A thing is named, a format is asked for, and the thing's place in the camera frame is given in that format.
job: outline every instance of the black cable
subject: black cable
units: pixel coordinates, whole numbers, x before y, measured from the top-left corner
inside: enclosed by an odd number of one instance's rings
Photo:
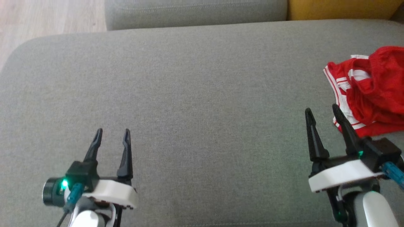
[[[115,206],[115,208],[116,208],[116,218],[115,218],[115,222],[114,222],[114,227],[120,227],[121,226],[121,217],[122,217],[122,207]]]
[[[67,214],[68,214],[68,212],[65,212],[65,213],[63,214],[62,218],[60,219],[60,221],[59,221],[59,223],[57,224],[56,227],[60,227],[60,225],[62,224],[63,220],[66,218]]]

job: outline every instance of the green led light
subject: green led light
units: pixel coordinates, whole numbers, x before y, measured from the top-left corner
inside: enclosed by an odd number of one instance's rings
[[[335,217],[337,221],[341,221],[341,212],[338,212],[337,216]]]
[[[67,180],[62,181],[62,189],[66,189],[68,185],[69,183],[67,182]]]

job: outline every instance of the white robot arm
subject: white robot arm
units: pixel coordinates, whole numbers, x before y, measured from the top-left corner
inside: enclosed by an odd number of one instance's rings
[[[359,138],[338,105],[332,109],[342,127],[347,155],[330,158],[307,108],[311,191],[327,192],[334,219],[344,227],[398,227],[390,205],[379,193],[379,179],[393,179],[404,189],[404,174],[397,167],[404,169],[401,150],[386,138]]]
[[[116,177],[99,177],[97,151],[101,144],[102,129],[91,143],[84,161],[75,161],[64,177],[50,178],[44,185],[42,200],[45,205],[63,207],[71,218],[68,227],[120,227],[123,209],[138,205],[136,190],[132,187],[132,150],[130,131],[126,129],[121,165]]]

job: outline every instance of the blue connector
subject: blue connector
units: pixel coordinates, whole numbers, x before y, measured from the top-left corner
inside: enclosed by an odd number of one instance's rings
[[[382,171],[404,190],[404,173],[393,162],[383,164]]]
[[[63,206],[63,211],[65,213],[71,213],[76,206],[77,201],[81,198],[84,192],[84,185],[81,183],[76,183],[73,185],[72,191],[70,192],[66,204]]]

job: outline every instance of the red cloth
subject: red cloth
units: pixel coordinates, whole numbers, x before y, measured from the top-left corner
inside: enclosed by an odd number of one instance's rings
[[[369,57],[329,62],[324,73],[359,136],[404,130],[403,47],[385,46]]]

